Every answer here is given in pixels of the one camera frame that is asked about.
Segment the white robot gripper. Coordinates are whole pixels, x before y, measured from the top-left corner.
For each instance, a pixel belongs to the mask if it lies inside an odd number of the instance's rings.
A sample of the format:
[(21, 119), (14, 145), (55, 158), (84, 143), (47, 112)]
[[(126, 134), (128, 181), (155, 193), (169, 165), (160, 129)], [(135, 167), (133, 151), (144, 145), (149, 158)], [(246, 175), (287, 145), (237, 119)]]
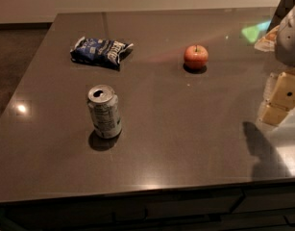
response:
[[(295, 66), (295, 6), (281, 21), (276, 37), (276, 59)], [(295, 108), (295, 68), (272, 72), (265, 85), (258, 119), (272, 126), (280, 125)]]

